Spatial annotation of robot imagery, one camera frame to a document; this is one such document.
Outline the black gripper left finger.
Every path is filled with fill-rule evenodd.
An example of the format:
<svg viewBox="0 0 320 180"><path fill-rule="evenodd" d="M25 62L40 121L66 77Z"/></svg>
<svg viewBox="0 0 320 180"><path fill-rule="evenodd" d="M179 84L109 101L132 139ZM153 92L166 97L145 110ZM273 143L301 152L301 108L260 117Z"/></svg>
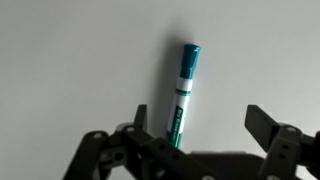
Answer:
<svg viewBox="0 0 320 180"><path fill-rule="evenodd" d="M214 173L196 159L146 132L147 106L137 108L134 121L109 135L85 134L62 180L108 180L123 166L136 180L214 180Z"/></svg>

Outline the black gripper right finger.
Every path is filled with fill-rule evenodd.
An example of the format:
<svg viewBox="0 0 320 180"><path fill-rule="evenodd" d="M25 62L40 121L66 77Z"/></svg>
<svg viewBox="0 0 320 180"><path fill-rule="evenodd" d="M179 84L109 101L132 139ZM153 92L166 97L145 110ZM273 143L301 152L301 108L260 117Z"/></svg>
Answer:
<svg viewBox="0 0 320 180"><path fill-rule="evenodd" d="M320 132L314 136L299 128L276 122L257 105L248 105L245 127L267 153L258 171L259 180L301 180L297 166L320 180Z"/></svg>

